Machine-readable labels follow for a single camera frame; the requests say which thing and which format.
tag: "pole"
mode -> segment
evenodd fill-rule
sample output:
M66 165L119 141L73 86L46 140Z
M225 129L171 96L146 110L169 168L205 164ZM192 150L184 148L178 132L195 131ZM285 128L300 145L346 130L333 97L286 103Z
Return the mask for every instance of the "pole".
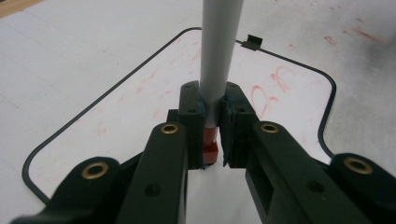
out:
M226 89L242 5L243 0L204 0L199 88L206 111L204 164L217 159L219 101Z

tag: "black clip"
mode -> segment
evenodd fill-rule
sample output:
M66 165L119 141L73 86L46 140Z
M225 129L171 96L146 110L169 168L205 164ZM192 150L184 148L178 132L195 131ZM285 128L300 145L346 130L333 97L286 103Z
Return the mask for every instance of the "black clip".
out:
M262 46L262 38L254 35L247 35L247 41L243 42L242 47L257 50Z

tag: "white cylinder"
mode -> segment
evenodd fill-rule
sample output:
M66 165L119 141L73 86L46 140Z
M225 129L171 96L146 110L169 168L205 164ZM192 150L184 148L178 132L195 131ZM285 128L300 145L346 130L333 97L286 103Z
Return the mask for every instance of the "white cylinder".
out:
M204 0L200 94L205 102L205 126L219 121L243 0Z

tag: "bolt hole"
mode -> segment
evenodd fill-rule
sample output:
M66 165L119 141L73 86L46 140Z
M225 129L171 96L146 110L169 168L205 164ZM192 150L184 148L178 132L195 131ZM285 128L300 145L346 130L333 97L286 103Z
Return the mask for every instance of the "bolt hole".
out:
M323 185L319 184L316 181L309 181L308 184L307 184L307 187L309 188L309 190L311 190L314 193L322 193L322 192L324 192Z
M161 193L161 185L154 183L150 184L145 189L146 196L154 198Z
M88 170L88 174L90 175L97 175L103 171L102 166L93 166Z
M84 168L82 171L82 177L85 179L96 179L107 173L108 165L107 163L100 161L92 163Z
M178 131L178 127L175 124L166 124L161 127L162 133L176 133Z
M266 133L277 133L277 132L279 132L279 129L275 125L272 125L272 124L263 124L261 126L261 128Z
M373 167L366 161L361 159L348 157L344 160L344 165L351 171L361 174L370 175L373 172Z

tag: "brass insert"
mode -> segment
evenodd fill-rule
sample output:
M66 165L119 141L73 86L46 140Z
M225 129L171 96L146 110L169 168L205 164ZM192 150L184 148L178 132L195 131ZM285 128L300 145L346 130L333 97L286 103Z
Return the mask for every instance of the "brass insert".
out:
M367 162L353 158L353 157L348 157L344 159L344 165L351 171L354 171L358 174L361 175L370 175L373 172L373 167L369 165Z
M178 127L175 124L165 124L161 127L161 132L166 134L177 133Z
M277 132L279 132L279 129L275 125L268 124L268 123L262 124L262 126L260 126L260 128L262 129L263 132L266 132L266 133L277 133Z
M96 179L107 173L108 165L103 161L92 163L84 168L82 177L85 179Z

